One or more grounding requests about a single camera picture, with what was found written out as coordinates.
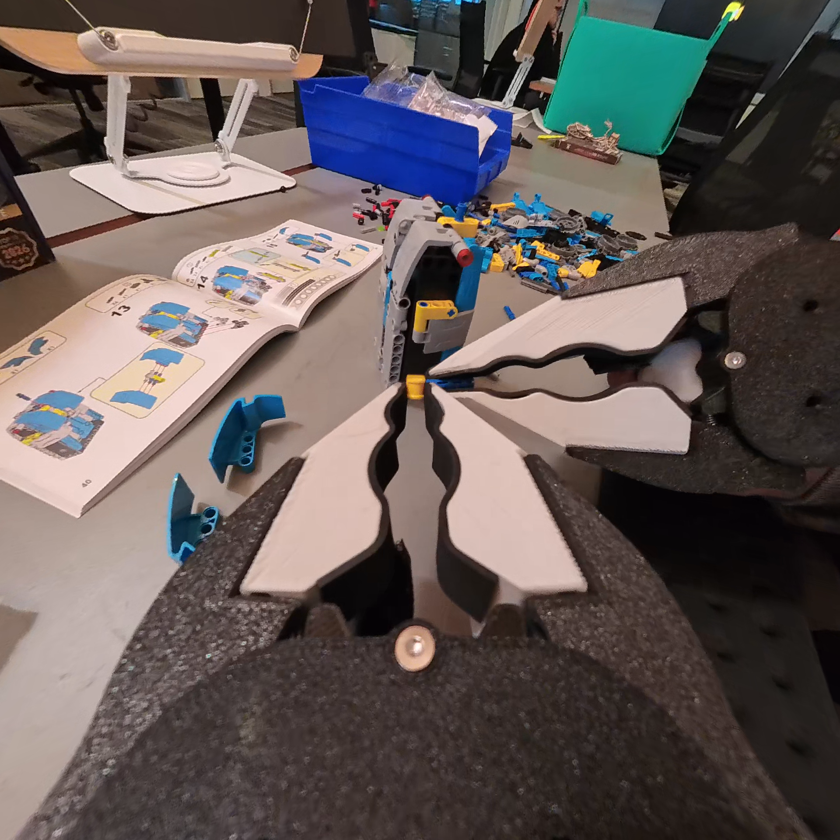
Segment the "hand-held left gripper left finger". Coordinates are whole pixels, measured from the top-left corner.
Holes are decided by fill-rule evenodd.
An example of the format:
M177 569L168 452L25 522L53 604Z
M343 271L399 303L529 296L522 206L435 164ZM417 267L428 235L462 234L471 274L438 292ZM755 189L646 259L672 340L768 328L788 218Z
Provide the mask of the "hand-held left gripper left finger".
M240 585L244 595L373 601L396 546L385 489L406 390L394 384L311 446Z

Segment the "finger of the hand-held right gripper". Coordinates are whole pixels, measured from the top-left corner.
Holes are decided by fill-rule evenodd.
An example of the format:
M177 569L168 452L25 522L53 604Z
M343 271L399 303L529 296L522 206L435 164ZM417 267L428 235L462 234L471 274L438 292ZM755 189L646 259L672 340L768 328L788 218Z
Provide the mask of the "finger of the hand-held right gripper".
M660 385L625 385L586 399L542 391L519 396L462 392L458 399L483 406L565 448L668 455L686 455L690 449L690 415Z
M469 342L428 374L445 378L482 375L514 364L540 367L587 350L622 356L654 353L676 333L687 311L681 276L556 297Z

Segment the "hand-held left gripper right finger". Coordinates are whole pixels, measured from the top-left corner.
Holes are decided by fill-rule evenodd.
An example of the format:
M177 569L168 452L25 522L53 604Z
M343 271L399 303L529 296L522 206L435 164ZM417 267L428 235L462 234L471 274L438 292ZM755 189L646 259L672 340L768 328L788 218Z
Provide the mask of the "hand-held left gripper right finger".
M437 385L424 388L433 469L444 485L437 579L473 623L498 604L589 589L557 517L545 467Z

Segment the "grey and blue brick model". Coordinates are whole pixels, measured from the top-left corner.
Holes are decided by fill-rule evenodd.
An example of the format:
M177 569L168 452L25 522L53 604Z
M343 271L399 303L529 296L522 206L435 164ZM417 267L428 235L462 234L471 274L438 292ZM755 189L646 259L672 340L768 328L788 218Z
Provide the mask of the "grey and blue brick model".
M465 343L481 279L474 235L431 196L402 200L387 228L380 291L379 372L384 387L424 375Z

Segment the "grey desk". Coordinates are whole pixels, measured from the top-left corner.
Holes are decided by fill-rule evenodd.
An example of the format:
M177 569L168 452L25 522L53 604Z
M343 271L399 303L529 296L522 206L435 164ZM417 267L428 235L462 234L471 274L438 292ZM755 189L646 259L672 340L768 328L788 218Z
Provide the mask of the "grey desk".
M123 276L168 276L195 249L251 236L290 218L359 235L352 204L364 185L308 169L304 129L237 143L253 161L297 179L270 194L139 221L75 183L65 170L20 176L56 262L2 283L2 350L92 291ZM583 160L534 141L511 150L486 189L494 202L514 192L563 210L614 214L621 230L647 236L668 226L655 160L625 154L616 166ZM3 642L24 633L2 668L1 833L14 838L60 777L88 728L119 656L175 564L165 549L165 513L175 473L199 504L230 516L289 457L340 425L381 390L376 325L382 300L376 271L320 303L298 334L272 340L157 455L82 518L74 519L2 483ZM236 397L279 393L287 420L267 425L257 468L220 484L207 454ZM400 471L388 486L394 533L415 575L415 614L452 634L469 620L440 591L435 573L443 488L427 457L422 407L410 406L400 436Z

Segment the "pile of loose brick pieces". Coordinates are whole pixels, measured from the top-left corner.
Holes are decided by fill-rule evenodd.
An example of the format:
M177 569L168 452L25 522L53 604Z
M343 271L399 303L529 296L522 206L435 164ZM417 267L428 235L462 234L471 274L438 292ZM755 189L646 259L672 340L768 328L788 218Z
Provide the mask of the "pile of loose brick pieces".
M549 294L620 265L647 241L642 233L615 228L610 213L561 211L540 194L528 202L515 192L503 203L479 195L456 206L431 196L412 201L422 218L453 228L477 247L473 267L483 274L507 272Z

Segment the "blue curved panel piece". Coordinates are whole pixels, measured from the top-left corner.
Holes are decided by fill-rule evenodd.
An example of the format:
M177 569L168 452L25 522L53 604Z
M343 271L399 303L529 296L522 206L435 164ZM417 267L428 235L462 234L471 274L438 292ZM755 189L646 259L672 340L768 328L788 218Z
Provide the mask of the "blue curved panel piece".
M221 520L217 507L194 510L195 497L181 474L176 474L167 509L167 550L171 559L183 565L206 540Z
M217 427L209 449L208 461L217 478L224 484L229 468L249 474L256 468L259 430L263 424L286 417L281 395L256 395L253 400L234 400Z

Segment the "small wooden model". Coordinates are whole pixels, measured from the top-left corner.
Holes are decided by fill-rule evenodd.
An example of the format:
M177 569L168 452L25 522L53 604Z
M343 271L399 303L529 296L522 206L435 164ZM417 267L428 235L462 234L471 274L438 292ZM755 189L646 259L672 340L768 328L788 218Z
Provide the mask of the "small wooden model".
M623 156L618 148L620 135L615 132L613 123L605 121L605 131L595 136L589 125L573 122L567 126L563 137L554 140L553 147L588 160L616 165Z

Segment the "open instruction booklet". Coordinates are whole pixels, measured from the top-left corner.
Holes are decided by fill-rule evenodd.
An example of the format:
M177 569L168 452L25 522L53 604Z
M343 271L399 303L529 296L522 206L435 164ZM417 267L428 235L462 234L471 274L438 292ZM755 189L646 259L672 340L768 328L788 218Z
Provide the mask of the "open instruction booklet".
M291 219L94 291L2 352L2 481L80 517L382 256Z

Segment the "green bag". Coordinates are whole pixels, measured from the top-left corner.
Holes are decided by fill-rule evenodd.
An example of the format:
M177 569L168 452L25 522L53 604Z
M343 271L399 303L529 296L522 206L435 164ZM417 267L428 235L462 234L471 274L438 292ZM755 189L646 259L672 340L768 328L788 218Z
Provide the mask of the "green bag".
M594 17L581 2L543 114L545 128L564 132L581 123L599 130L609 122L621 151L662 154L712 48L742 9L730 3L711 36L696 38Z

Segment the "black mesh office chair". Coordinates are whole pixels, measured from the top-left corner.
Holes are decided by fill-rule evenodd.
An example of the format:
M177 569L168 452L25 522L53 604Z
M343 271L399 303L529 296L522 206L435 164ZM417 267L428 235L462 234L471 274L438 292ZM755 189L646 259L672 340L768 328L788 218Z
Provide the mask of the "black mesh office chair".
M839 41L816 34L694 176L674 236L794 223L838 239Z

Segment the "black dimpled floor mat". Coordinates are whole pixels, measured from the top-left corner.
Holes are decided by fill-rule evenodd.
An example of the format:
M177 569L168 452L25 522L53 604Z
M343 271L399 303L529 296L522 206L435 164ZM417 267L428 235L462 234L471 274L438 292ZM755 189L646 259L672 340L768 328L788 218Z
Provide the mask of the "black dimpled floor mat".
M815 838L838 838L838 536L766 498L609 472L598 508L687 616L772 781Z

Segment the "blue storage bin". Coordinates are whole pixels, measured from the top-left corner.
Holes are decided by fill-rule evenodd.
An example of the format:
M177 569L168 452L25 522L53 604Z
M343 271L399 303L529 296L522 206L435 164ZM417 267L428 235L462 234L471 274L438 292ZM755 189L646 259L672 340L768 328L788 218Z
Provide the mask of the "blue storage bin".
M477 128L363 96L365 77L298 83L311 162L325 170L456 205L483 193L508 165L512 115L478 154Z

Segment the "clear plastic bags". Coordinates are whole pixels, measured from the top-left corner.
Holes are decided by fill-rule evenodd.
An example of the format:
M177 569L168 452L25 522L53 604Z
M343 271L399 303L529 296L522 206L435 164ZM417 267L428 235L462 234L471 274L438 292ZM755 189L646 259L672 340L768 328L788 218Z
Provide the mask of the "clear plastic bags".
M488 106L464 98L448 89L433 71L423 76L406 65L392 61L369 82L362 97L461 123L477 129L477 150L484 151L497 131Z

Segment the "window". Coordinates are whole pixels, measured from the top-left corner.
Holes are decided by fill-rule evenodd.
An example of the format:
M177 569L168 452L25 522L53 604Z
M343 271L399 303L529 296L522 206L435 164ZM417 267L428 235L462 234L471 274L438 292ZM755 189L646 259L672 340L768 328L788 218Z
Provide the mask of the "window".
M457 34L461 1L369 1L369 19L400 30Z

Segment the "dark printed toy box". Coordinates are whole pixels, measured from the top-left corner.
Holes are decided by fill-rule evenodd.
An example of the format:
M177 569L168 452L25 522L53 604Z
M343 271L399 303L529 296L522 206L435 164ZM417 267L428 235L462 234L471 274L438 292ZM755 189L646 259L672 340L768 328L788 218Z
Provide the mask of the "dark printed toy box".
M11 168L1 156L1 281L55 260Z

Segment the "dark partition panel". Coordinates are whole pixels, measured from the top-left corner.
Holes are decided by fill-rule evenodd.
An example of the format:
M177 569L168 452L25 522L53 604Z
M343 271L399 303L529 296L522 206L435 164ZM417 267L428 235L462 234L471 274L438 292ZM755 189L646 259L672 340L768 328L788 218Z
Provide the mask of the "dark partition panel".
M305 1L2 1L4 26L81 32L89 26L136 28L177 37L246 42L295 39L311 28L350 22L348 2Z

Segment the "light wooden table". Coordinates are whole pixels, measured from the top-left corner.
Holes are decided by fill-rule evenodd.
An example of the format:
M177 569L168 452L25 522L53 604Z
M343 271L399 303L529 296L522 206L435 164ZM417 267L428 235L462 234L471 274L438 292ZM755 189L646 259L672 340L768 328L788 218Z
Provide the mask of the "light wooden table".
M289 45L232 44L120 28L76 35L1 27L1 42L28 63L66 75L298 80L314 77L323 61Z

